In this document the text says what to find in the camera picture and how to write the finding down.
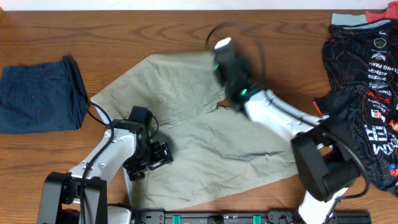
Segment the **khaki cargo shorts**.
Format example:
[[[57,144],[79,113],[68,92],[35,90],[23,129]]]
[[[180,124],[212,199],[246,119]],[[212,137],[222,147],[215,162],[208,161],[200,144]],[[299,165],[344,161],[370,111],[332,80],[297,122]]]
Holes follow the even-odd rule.
[[[127,181],[137,208],[177,210],[238,194],[297,173],[290,144],[231,108],[213,73],[208,52],[151,55],[93,98],[111,119],[133,106],[155,116],[155,140],[169,145],[173,161]]]

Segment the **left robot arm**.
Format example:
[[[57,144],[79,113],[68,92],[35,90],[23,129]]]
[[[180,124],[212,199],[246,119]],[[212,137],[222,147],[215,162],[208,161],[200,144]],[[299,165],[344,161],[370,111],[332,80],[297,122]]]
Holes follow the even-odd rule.
[[[128,118],[109,120],[102,140],[83,161],[47,176],[38,223],[130,223],[130,208],[109,205],[108,185],[120,167],[134,181],[173,161],[169,145],[153,140],[154,119],[147,108],[133,106]]]

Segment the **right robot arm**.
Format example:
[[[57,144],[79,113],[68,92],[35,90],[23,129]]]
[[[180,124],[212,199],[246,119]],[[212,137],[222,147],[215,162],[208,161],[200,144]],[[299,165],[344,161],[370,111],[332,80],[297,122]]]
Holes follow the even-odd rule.
[[[308,115],[250,81],[248,63],[231,45],[213,51],[215,74],[231,107],[261,124],[292,147],[306,188],[296,223],[328,223],[336,204],[360,176],[359,165],[339,124]]]

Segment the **folded navy blue shorts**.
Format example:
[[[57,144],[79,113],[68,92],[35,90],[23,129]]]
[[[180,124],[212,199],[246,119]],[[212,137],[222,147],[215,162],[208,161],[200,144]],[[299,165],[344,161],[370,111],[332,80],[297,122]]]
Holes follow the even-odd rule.
[[[77,62],[5,67],[1,77],[1,133],[80,129],[88,95]]]

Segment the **black printed cycling jersey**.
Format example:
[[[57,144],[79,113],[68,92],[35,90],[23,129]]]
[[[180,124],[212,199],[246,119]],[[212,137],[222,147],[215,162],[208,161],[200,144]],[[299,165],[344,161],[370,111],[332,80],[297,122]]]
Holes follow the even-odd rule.
[[[331,91],[313,104],[345,125],[370,183],[397,195],[397,20],[328,30],[322,59]]]

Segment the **light blue cloth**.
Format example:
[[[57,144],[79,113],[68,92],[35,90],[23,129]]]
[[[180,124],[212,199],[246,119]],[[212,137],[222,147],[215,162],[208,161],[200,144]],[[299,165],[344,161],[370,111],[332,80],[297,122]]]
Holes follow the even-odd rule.
[[[352,14],[337,14],[333,13],[331,17],[331,24],[336,26],[356,26],[359,24],[366,24],[367,19],[364,14],[352,15]]]

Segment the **red cloth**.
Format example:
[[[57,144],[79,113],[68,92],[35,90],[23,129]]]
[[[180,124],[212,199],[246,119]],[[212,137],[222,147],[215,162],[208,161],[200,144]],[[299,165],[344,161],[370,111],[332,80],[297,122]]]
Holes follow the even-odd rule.
[[[369,11],[365,12],[366,20],[368,22],[374,22],[381,19],[395,19],[397,20],[397,1],[390,2],[387,5],[387,9],[381,13],[372,13]]]

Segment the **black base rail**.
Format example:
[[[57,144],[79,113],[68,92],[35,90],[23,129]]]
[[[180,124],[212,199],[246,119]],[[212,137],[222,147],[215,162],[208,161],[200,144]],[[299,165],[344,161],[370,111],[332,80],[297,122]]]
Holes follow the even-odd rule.
[[[162,210],[131,210],[109,206],[109,223],[125,224],[294,224],[303,223],[297,212],[271,210],[266,213],[192,213]]]

